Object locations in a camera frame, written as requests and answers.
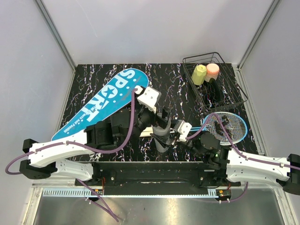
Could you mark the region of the white shuttlecock tube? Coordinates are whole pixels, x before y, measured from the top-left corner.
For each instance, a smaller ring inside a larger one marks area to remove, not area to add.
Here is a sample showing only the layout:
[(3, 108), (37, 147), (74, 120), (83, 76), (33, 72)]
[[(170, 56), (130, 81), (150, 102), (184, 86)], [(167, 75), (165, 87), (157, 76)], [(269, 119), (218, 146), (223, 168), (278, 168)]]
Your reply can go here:
[(169, 149), (171, 142), (171, 119), (168, 112), (157, 113), (154, 124), (152, 125), (152, 134), (156, 149), (160, 153), (165, 153)]

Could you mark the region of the blue racket bag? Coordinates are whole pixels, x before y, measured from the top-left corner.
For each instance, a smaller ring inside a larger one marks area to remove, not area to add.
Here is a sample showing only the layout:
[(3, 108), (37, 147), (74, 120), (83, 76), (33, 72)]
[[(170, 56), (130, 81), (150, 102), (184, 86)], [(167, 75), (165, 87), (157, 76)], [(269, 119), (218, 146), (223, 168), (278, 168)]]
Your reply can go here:
[(149, 85), (147, 75), (136, 68), (122, 70), (111, 78), (51, 140), (70, 137), (111, 116), (130, 103), (131, 91), (137, 85), (146, 88)]

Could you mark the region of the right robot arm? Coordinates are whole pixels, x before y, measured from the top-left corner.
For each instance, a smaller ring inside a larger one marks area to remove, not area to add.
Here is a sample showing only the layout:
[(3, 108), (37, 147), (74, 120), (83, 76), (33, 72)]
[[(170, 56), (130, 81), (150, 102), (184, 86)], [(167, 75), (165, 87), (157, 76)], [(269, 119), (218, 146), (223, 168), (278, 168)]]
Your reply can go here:
[(242, 152), (235, 145), (221, 146), (211, 131), (199, 131), (189, 136), (191, 124), (173, 121), (171, 128), (177, 134), (176, 142), (196, 154), (213, 173), (214, 183), (255, 182), (279, 186), (285, 192), (300, 194), (300, 157), (267, 157)]

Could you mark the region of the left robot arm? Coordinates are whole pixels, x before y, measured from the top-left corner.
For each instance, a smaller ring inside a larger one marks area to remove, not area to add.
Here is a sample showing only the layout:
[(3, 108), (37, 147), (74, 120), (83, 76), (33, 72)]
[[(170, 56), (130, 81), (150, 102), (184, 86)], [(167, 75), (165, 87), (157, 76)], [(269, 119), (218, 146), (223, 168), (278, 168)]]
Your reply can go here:
[(76, 155), (116, 153), (129, 141), (138, 139), (147, 127), (163, 124), (165, 118), (146, 107), (137, 111), (122, 109), (64, 138), (44, 143), (26, 139), (23, 151), (28, 158), (20, 162), (19, 172), (31, 180), (49, 178), (56, 173), (95, 186), (101, 181), (100, 172), (92, 165), (74, 164), (66, 159)]

